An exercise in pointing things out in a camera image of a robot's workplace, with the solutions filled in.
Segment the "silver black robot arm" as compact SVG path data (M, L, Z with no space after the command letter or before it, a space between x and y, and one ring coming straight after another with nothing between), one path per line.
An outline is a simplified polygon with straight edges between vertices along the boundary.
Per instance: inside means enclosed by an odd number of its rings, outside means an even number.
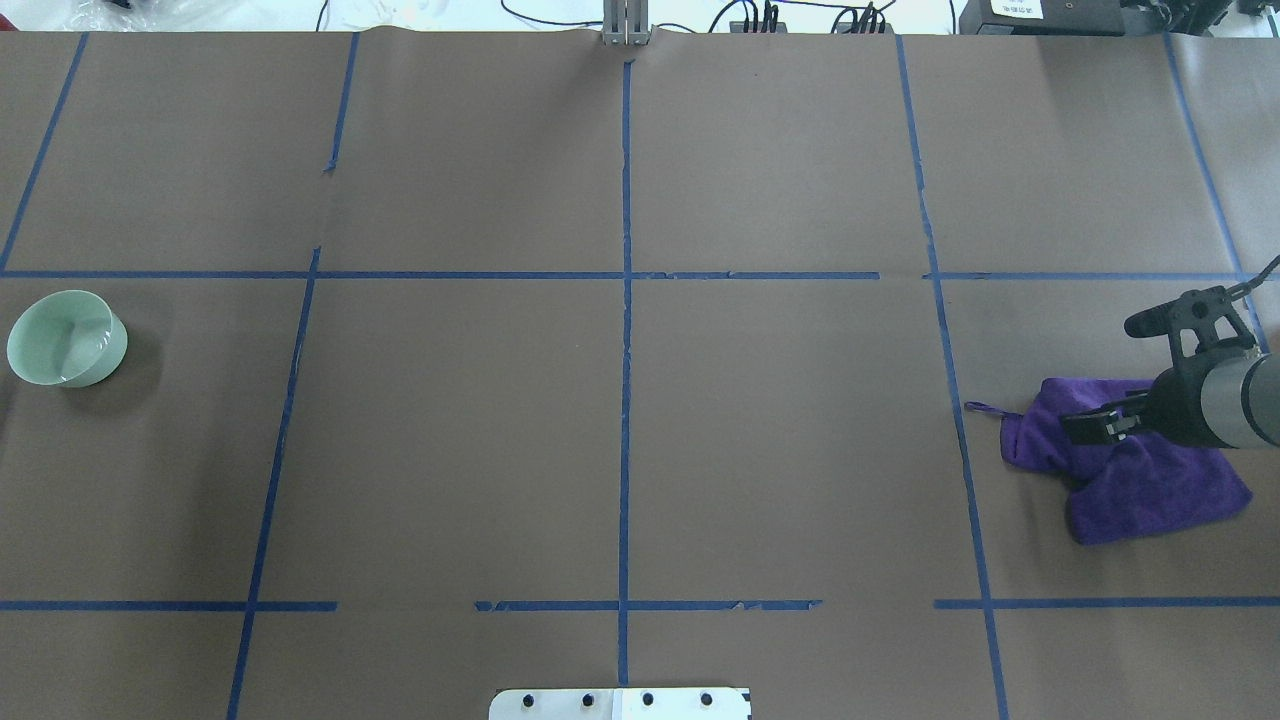
M1277 447L1277 356L1185 357L1148 389L1059 423L1073 445L1155 434L1189 448Z

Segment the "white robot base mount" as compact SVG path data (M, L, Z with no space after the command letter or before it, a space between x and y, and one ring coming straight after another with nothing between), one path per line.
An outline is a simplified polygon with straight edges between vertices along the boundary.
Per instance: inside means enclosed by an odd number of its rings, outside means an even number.
M508 689L489 719L751 719L749 689L733 687Z

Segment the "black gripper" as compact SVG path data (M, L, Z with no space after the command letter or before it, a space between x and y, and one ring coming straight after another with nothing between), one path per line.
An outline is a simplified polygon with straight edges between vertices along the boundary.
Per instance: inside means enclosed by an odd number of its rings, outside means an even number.
M1061 415L1062 432L1075 446L1117 445L1140 433L1157 433L1174 443L1212 443L1201 406L1210 369L1208 363L1180 363L1157 375L1146 396Z

